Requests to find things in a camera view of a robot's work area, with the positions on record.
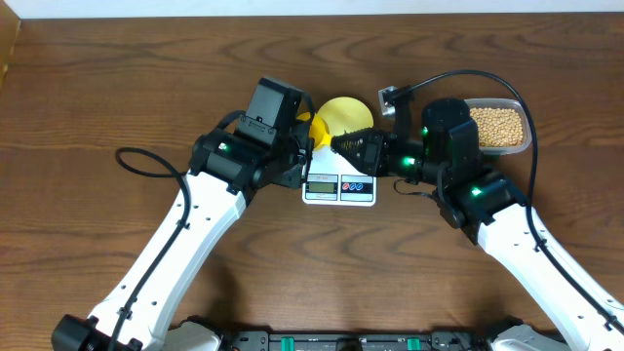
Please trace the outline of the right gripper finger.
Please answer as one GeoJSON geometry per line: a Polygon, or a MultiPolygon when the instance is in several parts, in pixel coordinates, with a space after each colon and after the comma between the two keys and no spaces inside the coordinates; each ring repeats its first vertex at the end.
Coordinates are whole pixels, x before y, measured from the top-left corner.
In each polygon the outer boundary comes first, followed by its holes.
{"type": "Polygon", "coordinates": [[[370,143],[363,137],[335,136],[331,140],[331,149],[344,158],[357,171],[368,171],[370,163],[366,154],[370,143]]]}
{"type": "Polygon", "coordinates": [[[375,128],[365,128],[351,133],[345,133],[341,136],[336,136],[336,141],[368,141],[370,137],[375,136],[375,128]]]}

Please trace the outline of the yellow plastic measuring scoop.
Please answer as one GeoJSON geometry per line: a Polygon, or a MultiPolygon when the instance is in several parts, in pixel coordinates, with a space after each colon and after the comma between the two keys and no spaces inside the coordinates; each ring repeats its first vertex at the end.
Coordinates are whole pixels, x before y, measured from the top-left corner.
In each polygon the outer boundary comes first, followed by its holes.
{"type": "Polygon", "coordinates": [[[309,136],[314,139],[314,151],[331,145],[332,135],[330,134],[329,126],[318,114],[311,116],[309,112],[305,112],[298,115],[296,119],[311,123],[309,136]]]}

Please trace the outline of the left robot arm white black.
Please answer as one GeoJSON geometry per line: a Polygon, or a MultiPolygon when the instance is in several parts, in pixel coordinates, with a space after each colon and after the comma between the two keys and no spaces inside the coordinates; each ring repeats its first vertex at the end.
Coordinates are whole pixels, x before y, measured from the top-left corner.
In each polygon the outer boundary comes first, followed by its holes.
{"type": "Polygon", "coordinates": [[[65,315],[51,336],[56,350],[160,350],[177,308],[206,258],[255,193],[270,184],[298,189],[314,141],[301,89],[258,81],[250,105],[224,116],[195,141],[188,169],[169,167],[179,192],[116,288],[85,319],[65,315]]]}

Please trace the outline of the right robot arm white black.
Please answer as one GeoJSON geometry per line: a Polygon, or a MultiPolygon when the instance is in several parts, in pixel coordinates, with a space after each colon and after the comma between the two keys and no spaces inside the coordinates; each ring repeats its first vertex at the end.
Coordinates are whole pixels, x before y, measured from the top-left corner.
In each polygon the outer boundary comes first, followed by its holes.
{"type": "Polygon", "coordinates": [[[393,133],[365,128],[331,149],[357,171],[434,185],[441,216],[496,259],[549,317],[571,350],[620,350],[623,306],[552,236],[529,198],[485,164],[477,123],[462,99],[429,103],[422,139],[410,138],[409,106],[396,105],[393,133]]]}

